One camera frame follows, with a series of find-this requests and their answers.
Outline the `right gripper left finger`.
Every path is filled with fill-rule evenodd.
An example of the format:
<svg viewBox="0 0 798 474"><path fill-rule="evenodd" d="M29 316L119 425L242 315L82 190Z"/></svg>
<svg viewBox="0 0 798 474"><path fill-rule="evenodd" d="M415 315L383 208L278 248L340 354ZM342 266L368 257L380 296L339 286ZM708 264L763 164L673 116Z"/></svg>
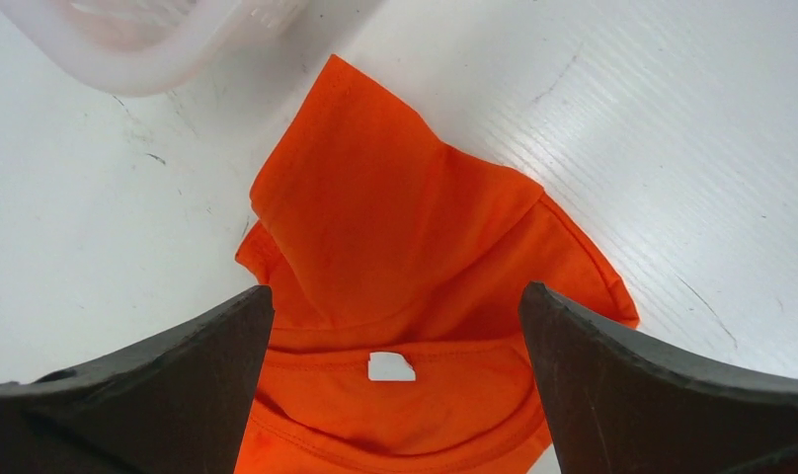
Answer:
<svg viewBox="0 0 798 474"><path fill-rule="evenodd" d="M271 290L31 383L0 384L0 473L231 473L268 346Z"/></svg>

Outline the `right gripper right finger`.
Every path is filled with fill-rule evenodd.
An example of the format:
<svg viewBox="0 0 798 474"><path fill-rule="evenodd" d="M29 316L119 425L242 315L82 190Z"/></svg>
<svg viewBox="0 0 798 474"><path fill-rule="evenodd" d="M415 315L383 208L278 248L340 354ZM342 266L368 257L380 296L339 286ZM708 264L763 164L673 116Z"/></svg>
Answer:
<svg viewBox="0 0 798 474"><path fill-rule="evenodd" d="M798 473L798 379L696 355L529 284L519 317L564 473Z"/></svg>

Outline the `orange t shirt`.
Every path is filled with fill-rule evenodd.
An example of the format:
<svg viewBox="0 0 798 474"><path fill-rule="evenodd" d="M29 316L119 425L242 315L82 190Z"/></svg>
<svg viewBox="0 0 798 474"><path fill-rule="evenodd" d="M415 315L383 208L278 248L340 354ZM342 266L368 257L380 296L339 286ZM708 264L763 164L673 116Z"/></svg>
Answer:
<svg viewBox="0 0 798 474"><path fill-rule="evenodd" d="M525 287L639 321L542 186L443 142L335 55L250 200L236 260L275 318L240 473L524 473L551 442Z"/></svg>

